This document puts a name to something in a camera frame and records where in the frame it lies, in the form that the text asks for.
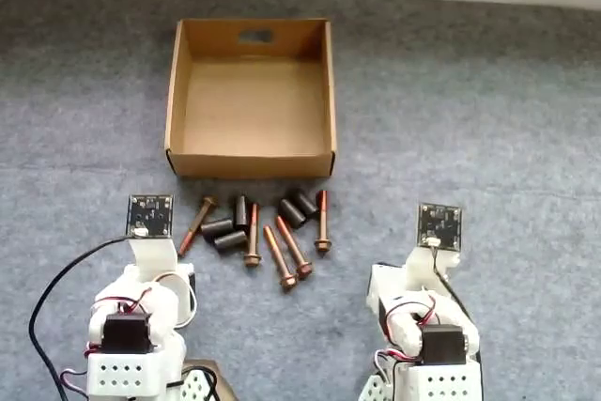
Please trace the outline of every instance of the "bolt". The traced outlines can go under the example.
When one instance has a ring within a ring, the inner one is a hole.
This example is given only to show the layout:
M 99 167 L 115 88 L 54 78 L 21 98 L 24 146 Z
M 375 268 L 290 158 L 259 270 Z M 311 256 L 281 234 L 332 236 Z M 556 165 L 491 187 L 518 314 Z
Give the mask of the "bolt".
M 316 198 L 319 204 L 319 238 L 316 239 L 316 249 L 325 254 L 331 248 L 331 241 L 328 239 L 328 192 L 322 190 Z
M 275 236 L 273 235 L 271 227 L 268 225 L 263 227 L 263 233 L 268 245 L 270 246 L 273 263 L 275 263 L 275 266 L 277 267 L 282 278 L 280 279 L 280 285 L 284 290 L 289 290 L 297 284 L 297 277 L 288 269 L 288 265 L 285 263 L 284 256 L 282 255 L 280 246 L 278 246 L 278 242 L 275 240 Z
M 190 248 L 190 245 L 194 240 L 194 236 L 196 235 L 198 227 L 200 227 L 200 224 L 202 224 L 203 221 L 207 218 L 208 213 L 216 206 L 217 201 L 215 200 L 215 198 L 210 196 L 205 196 L 203 198 L 203 205 L 198 211 L 196 218 L 194 218 L 194 221 L 192 221 L 192 224 L 188 228 L 188 233 L 186 233 L 186 236 L 181 241 L 181 244 L 179 245 L 179 252 L 177 253 L 177 255 L 183 257 L 188 252 L 188 249 Z
M 284 237 L 285 244 L 288 245 L 288 251 L 292 255 L 294 263 L 297 264 L 297 274 L 299 275 L 299 279 L 306 279 L 307 276 L 313 272 L 313 265 L 302 254 L 299 245 L 294 240 L 294 237 L 292 237 L 290 229 L 281 216 L 276 217 L 275 223 L 278 226 L 280 234 Z
M 249 240 L 248 240 L 248 249 L 246 250 L 246 254 L 244 254 L 244 265 L 247 267 L 256 267 L 261 261 L 261 255 L 256 249 L 256 244 L 258 243 L 258 205 L 253 204 L 251 208 L 251 226 L 249 229 Z

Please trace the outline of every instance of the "black magnet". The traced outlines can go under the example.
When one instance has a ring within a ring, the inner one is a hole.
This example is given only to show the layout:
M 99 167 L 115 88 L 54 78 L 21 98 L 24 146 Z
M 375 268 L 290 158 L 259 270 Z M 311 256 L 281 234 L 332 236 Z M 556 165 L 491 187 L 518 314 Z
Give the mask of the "black magnet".
M 307 222 L 307 217 L 286 198 L 280 201 L 278 213 L 293 229 L 298 229 Z
M 248 198 L 242 194 L 236 198 L 236 205 L 234 206 L 234 228 L 248 232 L 250 226 L 250 203 Z
M 289 199 L 307 218 L 319 218 L 319 208 L 302 190 L 294 190 L 288 195 Z
M 231 234 L 223 235 L 213 241 L 213 246 L 217 251 L 225 251 L 236 246 L 245 246 L 248 243 L 246 233 L 243 230 L 237 230 Z
M 206 241 L 213 241 L 217 237 L 227 235 L 234 232 L 234 222 L 231 218 L 223 218 L 222 220 L 211 221 L 210 223 L 200 224 L 200 235 Z

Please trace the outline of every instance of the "cardboard box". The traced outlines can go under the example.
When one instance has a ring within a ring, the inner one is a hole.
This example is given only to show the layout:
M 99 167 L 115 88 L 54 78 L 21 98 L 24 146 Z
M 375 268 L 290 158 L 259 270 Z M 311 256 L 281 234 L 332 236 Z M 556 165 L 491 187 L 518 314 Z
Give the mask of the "cardboard box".
M 328 177 L 336 153 L 330 23 L 180 21 L 165 152 L 184 177 Z

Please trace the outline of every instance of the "hex bolt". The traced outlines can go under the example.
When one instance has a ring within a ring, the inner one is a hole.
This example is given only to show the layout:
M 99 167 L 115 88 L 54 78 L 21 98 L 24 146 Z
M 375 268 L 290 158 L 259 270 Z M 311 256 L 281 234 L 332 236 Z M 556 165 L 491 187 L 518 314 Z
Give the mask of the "hex bolt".
M 186 233 L 186 236 L 181 241 L 177 255 L 179 255 L 180 257 L 183 257 L 188 252 L 188 250 L 190 249 L 190 246 L 192 245 L 192 242 L 194 240 L 194 236 L 196 235 L 196 231 L 198 230 L 198 227 L 200 227 L 200 224 L 203 223 L 203 221 L 207 218 L 207 215 L 210 213 L 210 211 L 216 206 L 217 206 L 217 201 L 215 200 L 214 197 L 205 196 L 203 198 L 203 205 L 200 208 L 200 210 L 198 211 L 198 214 L 196 215 L 196 217 L 194 218 L 194 221 L 192 221 L 192 224 L 188 228 L 188 232 Z
M 325 254 L 331 248 L 331 241 L 328 239 L 328 192 L 318 192 L 316 201 L 319 205 L 319 237 L 316 239 L 316 249 Z
M 275 236 L 273 235 L 271 227 L 269 227 L 268 225 L 264 226 L 263 234 L 265 235 L 265 239 L 267 240 L 267 243 L 270 246 L 273 262 L 275 263 L 275 266 L 277 267 L 278 272 L 280 273 L 280 285 L 284 290 L 289 290 L 297 284 L 297 276 L 292 274 L 288 269 L 288 265 L 285 263 L 284 256 L 282 255 L 280 246 L 278 246 L 278 242 L 275 240 Z
M 294 240 L 294 237 L 292 237 L 290 229 L 285 224 L 281 216 L 276 217 L 275 224 L 278 226 L 278 230 L 284 238 L 285 244 L 288 245 L 288 251 L 290 252 L 290 255 L 292 255 L 294 263 L 297 265 L 297 274 L 299 275 L 299 279 L 306 279 L 307 276 L 313 272 L 313 265 L 302 254 L 301 250 L 299 249 L 299 245 Z
M 244 265 L 247 267 L 256 267 L 261 261 L 261 255 L 257 250 L 258 243 L 258 205 L 251 207 L 251 227 L 249 230 L 248 248 L 244 254 Z

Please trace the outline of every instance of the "circuit board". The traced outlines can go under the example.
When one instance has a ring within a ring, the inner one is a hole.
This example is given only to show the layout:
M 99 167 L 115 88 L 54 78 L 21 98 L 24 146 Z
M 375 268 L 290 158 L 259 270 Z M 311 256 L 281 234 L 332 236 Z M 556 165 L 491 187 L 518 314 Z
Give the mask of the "circuit board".
M 136 228 L 146 228 L 147 238 L 170 238 L 173 220 L 173 196 L 171 194 L 133 194 L 128 206 L 126 235 Z
M 439 249 L 461 251 L 461 208 L 420 204 L 417 245 L 425 246 L 430 238 L 440 240 Z

